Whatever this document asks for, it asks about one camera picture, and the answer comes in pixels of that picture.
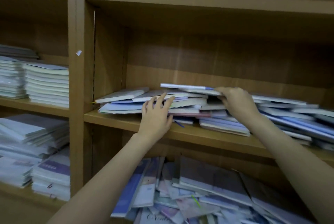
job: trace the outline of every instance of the wooden shelf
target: wooden shelf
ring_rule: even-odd
[[[61,117],[69,117],[68,108],[62,108],[54,105],[33,103],[30,102],[28,98],[9,99],[0,97],[0,105],[26,111],[40,112],[44,114],[56,115]]]
[[[101,114],[97,110],[88,112],[83,117],[85,122],[119,128],[137,132],[140,125],[140,116]],[[190,142],[204,146],[252,154],[261,157],[273,158],[260,141],[254,137],[244,137],[231,133],[203,129],[199,126],[185,125],[185,128],[173,124],[165,135],[166,138],[183,142]],[[334,153],[332,151],[308,147],[320,159],[334,166]]]
[[[131,28],[333,43],[333,0],[88,0]]]
[[[67,0],[0,0],[0,18],[67,24]]]
[[[0,193],[9,195],[11,197],[17,197],[20,199],[28,200],[32,203],[40,204],[55,209],[60,209],[63,205],[67,203],[66,201],[62,201],[59,199],[51,199],[46,196],[34,193],[33,190],[31,189],[31,186],[27,186],[21,189],[0,182]]]

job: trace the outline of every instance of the hand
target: hand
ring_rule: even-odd
[[[261,116],[252,96],[247,91],[241,88],[225,87],[215,88],[215,91],[224,95],[218,98],[223,101],[228,112],[241,124],[248,124],[254,118]]]
[[[158,99],[153,107],[156,97],[151,98],[150,101],[146,101],[142,107],[142,121],[140,122],[140,127],[138,134],[143,138],[147,138],[153,143],[160,140],[165,133],[169,130],[173,123],[173,115],[168,118],[168,110],[171,106],[174,96],[170,97],[165,101],[162,107],[162,101],[164,100],[167,93],[163,93]]]

